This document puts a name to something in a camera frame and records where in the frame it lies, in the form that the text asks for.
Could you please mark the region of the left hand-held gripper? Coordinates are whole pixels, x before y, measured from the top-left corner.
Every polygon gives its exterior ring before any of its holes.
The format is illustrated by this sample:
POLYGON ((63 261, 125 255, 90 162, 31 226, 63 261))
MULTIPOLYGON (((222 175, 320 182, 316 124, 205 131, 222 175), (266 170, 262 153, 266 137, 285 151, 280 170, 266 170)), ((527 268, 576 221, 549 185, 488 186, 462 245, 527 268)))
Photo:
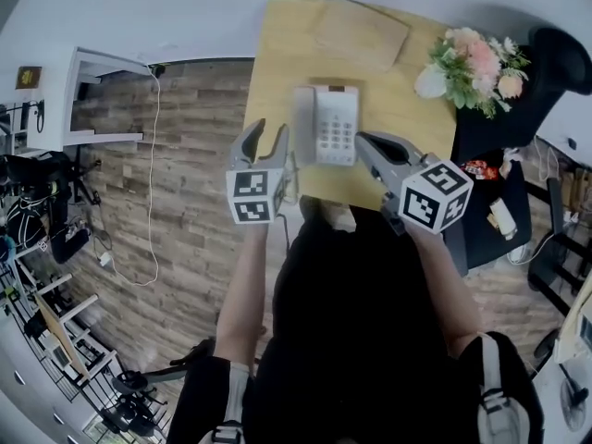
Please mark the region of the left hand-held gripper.
POLYGON ((254 162, 264 128, 264 118, 254 121, 230 147, 227 198, 238 225, 272 223, 285 196, 290 130, 282 124, 271 152, 254 162))

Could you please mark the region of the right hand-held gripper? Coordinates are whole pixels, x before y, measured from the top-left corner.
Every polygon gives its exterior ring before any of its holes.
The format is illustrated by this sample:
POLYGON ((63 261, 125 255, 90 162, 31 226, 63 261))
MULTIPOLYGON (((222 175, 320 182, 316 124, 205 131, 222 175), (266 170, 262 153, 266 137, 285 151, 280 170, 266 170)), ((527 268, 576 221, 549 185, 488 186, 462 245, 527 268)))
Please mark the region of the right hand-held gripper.
POLYGON ((386 132, 359 132, 355 147, 386 187, 380 212, 398 234, 405 221, 439 234, 463 217, 474 182, 451 161, 419 154, 406 139, 386 132))

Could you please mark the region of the white phone handset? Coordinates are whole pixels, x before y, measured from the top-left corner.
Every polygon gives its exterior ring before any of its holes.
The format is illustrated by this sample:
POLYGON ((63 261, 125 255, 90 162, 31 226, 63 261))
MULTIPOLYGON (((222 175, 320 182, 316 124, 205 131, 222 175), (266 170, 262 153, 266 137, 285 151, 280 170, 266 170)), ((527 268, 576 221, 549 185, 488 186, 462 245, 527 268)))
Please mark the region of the white phone handset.
POLYGON ((313 86, 296 87, 292 102, 293 150, 296 165, 304 168, 315 163, 316 90, 313 86))

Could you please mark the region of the person's right forearm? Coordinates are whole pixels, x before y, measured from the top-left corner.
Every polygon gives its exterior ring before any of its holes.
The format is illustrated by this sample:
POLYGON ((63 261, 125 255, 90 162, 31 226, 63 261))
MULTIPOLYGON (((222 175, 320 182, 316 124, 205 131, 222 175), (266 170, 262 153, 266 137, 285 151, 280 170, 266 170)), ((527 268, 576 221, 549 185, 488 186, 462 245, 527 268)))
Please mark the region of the person's right forearm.
POLYGON ((410 223, 406 223, 405 228, 418 251, 448 350, 452 356, 459 357, 483 331, 477 304, 444 240, 410 223))

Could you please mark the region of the person's left forearm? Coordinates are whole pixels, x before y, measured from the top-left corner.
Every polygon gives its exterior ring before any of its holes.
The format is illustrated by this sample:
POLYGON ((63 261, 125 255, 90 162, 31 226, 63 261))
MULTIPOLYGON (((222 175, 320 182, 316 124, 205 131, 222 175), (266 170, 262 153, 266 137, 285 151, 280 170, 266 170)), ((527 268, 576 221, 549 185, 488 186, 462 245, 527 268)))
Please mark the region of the person's left forearm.
POLYGON ((216 325, 214 356, 253 367, 265 311, 267 224, 250 225, 216 325))

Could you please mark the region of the white telephone base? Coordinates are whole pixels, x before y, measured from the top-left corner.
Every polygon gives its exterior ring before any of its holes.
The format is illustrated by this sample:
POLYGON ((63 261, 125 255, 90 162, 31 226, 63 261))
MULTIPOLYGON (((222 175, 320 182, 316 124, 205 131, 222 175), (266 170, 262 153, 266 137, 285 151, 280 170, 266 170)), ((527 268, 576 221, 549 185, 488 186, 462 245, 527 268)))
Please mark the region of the white telephone base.
POLYGON ((356 162, 354 137, 359 128, 359 90, 344 85, 305 85, 316 90, 315 163, 351 167, 356 162))

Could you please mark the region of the white ribbed vase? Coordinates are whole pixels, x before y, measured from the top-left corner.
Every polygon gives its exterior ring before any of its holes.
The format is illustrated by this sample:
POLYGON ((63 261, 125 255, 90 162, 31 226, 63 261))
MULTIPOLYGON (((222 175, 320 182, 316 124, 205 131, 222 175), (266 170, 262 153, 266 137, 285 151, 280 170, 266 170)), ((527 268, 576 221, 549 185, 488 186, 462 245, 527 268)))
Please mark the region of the white ribbed vase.
POLYGON ((445 71, 438 64, 426 66, 415 81, 414 91, 419 97, 425 99, 444 96, 447 92, 445 71))

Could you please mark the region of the red snack packet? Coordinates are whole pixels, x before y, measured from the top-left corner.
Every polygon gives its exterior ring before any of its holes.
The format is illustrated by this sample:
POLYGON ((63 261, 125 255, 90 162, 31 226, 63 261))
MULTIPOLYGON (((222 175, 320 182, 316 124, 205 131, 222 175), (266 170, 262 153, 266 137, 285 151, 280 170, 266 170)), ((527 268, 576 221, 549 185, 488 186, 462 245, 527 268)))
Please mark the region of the red snack packet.
POLYGON ((484 160, 471 160, 461 165, 461 169, 476 180, 498 180, 499 169, 484 160))

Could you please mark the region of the pale snack packet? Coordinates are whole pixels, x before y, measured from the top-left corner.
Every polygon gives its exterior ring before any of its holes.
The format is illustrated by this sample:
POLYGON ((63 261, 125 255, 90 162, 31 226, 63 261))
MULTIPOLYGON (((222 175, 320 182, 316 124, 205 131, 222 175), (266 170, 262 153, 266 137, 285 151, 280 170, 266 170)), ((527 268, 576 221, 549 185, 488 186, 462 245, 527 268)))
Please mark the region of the pale snack packet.
POLYGON ((499 174, 504 179, 507 179, 512 170, 513 163, 520 164, 522 161, 523 157, 519 148, 505 148, 503 150, 502 163, 499 167, 499 174))

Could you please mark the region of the black mesh office chair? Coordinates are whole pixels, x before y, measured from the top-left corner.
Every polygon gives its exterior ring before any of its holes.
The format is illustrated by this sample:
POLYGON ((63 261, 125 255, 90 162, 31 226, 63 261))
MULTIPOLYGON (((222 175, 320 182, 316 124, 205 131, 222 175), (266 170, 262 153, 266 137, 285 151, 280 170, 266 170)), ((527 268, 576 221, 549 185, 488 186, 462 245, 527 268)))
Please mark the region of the black mesh office chair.
MULTIPOLYGON (((524 46, 531 63, 523 94, 488 119, 476 110, 456 113, 451 161, 461 166, 483 160, 498 166, 506 148, 523 148, 537 134, 545 118, 565 93, 592 94, 592 57, 569 33, 552 27, 533 28, 524 46)), ((472 268, 494 261, 532 238, 528 193, 519 162, 512 162, 507 177, 477 180, 461 220, 444 232, 454 263, 462 276, 472 268), (491 204, 501 199, 517 226, 510 240, 488 221, 491 204)))

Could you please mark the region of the white bottle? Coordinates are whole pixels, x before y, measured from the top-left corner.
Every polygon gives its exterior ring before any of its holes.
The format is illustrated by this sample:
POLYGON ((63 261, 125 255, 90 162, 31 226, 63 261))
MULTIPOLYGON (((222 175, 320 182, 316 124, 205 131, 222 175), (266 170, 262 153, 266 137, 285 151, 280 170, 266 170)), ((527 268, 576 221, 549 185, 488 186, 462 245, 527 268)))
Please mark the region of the white bottle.
POLYGON ((506 203, 499 198, 489 206, 490 214, 487 219, 499 231, 506 241, 512 240, 517 233, 517 226, 506 203))

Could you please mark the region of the person's black garment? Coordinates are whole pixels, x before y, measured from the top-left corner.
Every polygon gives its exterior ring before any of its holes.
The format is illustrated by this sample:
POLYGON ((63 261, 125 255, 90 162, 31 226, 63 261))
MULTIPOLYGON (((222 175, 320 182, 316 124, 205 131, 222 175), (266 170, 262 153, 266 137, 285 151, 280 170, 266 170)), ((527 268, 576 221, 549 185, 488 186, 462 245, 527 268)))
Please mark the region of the person's black garment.
POLYGON ((273 331, 248 367, 188 371, 166 444, 542 444, 544 415, 512 341, 448 350, 406 229, 355 207, 353 231, 302 197, 273 331))

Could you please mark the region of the grey office chair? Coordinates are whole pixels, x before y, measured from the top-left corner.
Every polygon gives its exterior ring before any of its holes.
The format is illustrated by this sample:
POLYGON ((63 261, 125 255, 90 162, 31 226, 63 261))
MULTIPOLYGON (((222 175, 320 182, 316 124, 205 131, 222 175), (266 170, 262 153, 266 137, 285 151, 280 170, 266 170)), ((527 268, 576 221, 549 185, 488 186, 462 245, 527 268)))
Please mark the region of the grey office chair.
POLYGON ((142 438, 153 437, 156 430, 163 433, 150 405, 167 406, 167 402, 154 396, 155 385, 181 380, 194 364, 213 354, 215 345, 214 338, 203 339, 186 356, 171 361, 168 368, 146 373, 126 370, 114 377, 116 403, 100 412, 105 426, 116 434, 131 433, 142 438))

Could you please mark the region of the black floor fan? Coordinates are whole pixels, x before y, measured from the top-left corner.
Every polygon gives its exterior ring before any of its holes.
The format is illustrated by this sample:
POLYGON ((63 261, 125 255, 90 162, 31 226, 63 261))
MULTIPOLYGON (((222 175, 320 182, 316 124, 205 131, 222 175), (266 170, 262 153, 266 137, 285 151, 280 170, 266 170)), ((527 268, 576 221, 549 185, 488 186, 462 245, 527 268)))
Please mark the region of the black floor fan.
POLYGON ((559 368, 561 416, 568 437, 579 443, 592 430, 592 363, 571 360, 559 368))

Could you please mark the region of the brown picture frame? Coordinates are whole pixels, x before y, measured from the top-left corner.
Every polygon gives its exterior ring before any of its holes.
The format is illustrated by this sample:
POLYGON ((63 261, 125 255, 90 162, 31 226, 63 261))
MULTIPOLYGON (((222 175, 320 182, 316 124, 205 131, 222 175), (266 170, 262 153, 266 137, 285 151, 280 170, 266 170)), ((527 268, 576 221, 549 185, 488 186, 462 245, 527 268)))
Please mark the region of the brown picture frame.
POLYGON ((21 66, 18 68, 17 79, 15 84, 16 90, 34 90, 39 87, 42 67, 37 66, 21 66))

